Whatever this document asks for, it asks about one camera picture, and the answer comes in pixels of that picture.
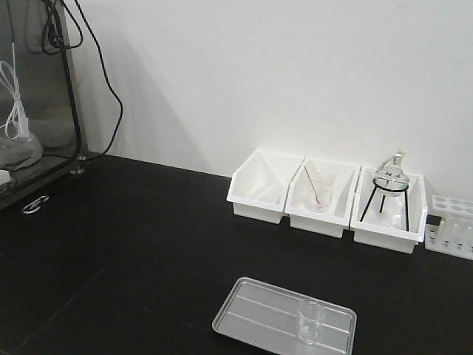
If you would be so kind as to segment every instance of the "storage bin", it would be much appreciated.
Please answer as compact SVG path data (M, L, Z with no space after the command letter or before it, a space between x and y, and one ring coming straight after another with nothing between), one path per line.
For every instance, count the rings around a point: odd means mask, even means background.
M364 167L361 170L350 222L350 228L355 232L355 241L411 254L414 246L423 242L424 238L427 202L423 176L407 174L409 231L406 230L404 193L397 197L386 197L383 212L380 213L382 195L378 190L363 222L360 222L374 187L374 176L375 169Z
M289 184L303 160L256 150L232 175L227 200L233 203L234 213L279 223Z
M326 212L314 212L307 207L309 176L317 170L333 174L333 190L330 207ZM358 182L359 166L344 165L316 159L304 159L290 184L285 212L289 214L290 225L294 228L313 231L341 238L344 229L350 225L355 186Z

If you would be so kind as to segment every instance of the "stainless steel tray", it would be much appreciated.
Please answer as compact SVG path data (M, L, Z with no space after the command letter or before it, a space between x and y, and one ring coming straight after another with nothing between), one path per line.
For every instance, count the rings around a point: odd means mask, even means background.
M300 300L312 299L248 277L238 279L215 317L217 333L281 355L351 354L356 314L351 309L321 301L326 308L320 345L297 337Z

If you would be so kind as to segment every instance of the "glass beaker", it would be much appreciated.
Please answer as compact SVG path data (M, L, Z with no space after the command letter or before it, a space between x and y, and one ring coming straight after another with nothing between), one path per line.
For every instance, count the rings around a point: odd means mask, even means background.
M332 202L333 181L335 175L320 169L308 178L306 185L305 206L313 212L328 211Z
M297 337L308 345L317 345L324 329L325 307L317 300L302 300L297 307L297 313Z

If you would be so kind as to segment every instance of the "black cable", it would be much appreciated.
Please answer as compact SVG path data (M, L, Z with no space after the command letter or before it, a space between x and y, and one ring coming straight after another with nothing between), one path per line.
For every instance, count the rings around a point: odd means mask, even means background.
M41 34L41 50L43 51L43 53L47 55L56 55L66 50L73 50L75 48L79 48L84 42L84 34L82 33L81 26L79 26L79 23L75 19L74 15L70 12L64 0L61 0L61 3L66 9L67 13L69 14L69 17L74 22L80 36L79 43L74 44L74 45L65 45L64 39L62 38L61 20L56 10L56 4L58 3L58 0L54 0L54 3L51 3L50 0L42 0L42 1L47 11L47 20L44 23L43 32ZM46 50L46 37L48 38L51 45L55 48L59 48L59 50L56 50L54 52L48 52Z
M103 157L110 150L110 148L112 147L113 142L115 141L115 137L117 135L118 128L120 128L120 123L123 119L123 102L118 97L117 93L113 90L112 85L110 84L109 76L108 76L108 74L106 72L106 68L105 68L105 62L103 61L102 49L101 49L101 46L98 43L97 38L95 37L94 31L92 31L92 28L90 28L89 22L86 20L86 16L84 15L84 12L82 11L82 8L79 5L78 0L74 0L74 2L75 2L76 6L79 10L79 13L81 14L82 19L84 20L84 23L87 26L87 29L89 30L90 35L92 36L92 38L95 42L95 46L97 47L98 56L99 56L100 61L101 61L103 76L105 78L106 85L109 87L110 92L115 97L118 104L120 105L120 115L118 116L118 121L117 121L117 124L115 125L115 129L113 130L112 139L110 140L109 145L105 148L105 150L102 153L99 153L98 155L96 155L94 157L85 159L85 160L95 160L97 158Z
M43 53L45 53L47 55L56 55L56 54L59 54L59 53L64 53L66 50L71 50L71 49L74 49L74 48L77 48L77 47L81 46L82 42L84 41L84 35L82 33L82 29L79 26L79 24L78 24L77 20L75 19L75 17L71 14L71 12L70 12L69 8L67 7L67 5L65 4L64 0L60 0L60 1L61 1L62 5L64 6L64 8L66 9L67 13L69 14L70 18L74 21L74 24L78 28L78 31L79 31L79 34L80 34L80 37L81 37L81 40L79 41L79 43L74 45L74 46L70 46L70 45L67 46L67 45L64 44L64 41L62 41L61 39L58 39L58 38L61 38L61 36L62 36L61 21L59 19L59 16L58 16L58 13L57 13L57 10L56 10L56 4L57 4L58 0L54 0L53 3L51 3L51 0L42 0L42 1L44 2L44 4L47 7L47 20L46 20L46 23L44 24L43 33L42 33L42 37L41 37L41 48L43 50ZM100 62L101 62L102 72L103 72L103 76L105 78L106 85L108 86L109 91L112 93L112 95L115 97L118 104L120 105L120 114L118 116L118 121L115 125L115 128L113 130L113 134L112 134L112 138L110 139L110 142L109 142L108 146L105 148L105 150L102 153L99 153L99 154L97 154L93 157L84 159L84 160L95 160L97 158L103 157L110 150L110 148L112 147L113 142L115 141L115 138L116 138L117 133L118 133L118 129L120 128L120 124L121 124L121 121L123 119L123 102L118 97L117 93L113 90L112 85L110 84L109 76L108 76L107 71L106 71L105 62L103 60L103 54L102 54L101 46L99 45L98 40L95 37L95 34L94 34L92 28L90 27L89 22L86 19L86 16L84 15L82 7L79 5L78 0L74 0L74 2L75 2L75 5L77 6L77 8L79 10L79 13L81 14L81 18L84 20L84 23L85 23L90 35L92 36L92 39L95 42L95 46L97 47L98 56L99 56L99 59L100 59ZM56 27L57 27L57 30L58 30L57 32L55 31L55 29L52 25L52 16L54 16L55 24L56 24ZM46 36L48 36L48 39L50 40L50 43L53 46L55 45L56 41L59 41L58 46L60 47L60 50L55 51L55 52L47 52L46 48L45 48Z

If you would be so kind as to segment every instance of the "test tube rack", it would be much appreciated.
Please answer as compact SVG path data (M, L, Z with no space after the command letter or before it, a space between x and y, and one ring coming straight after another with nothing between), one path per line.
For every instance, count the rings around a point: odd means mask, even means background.
M426 249L473 260L473 202L433 195L432 214L441 221L426 227Z

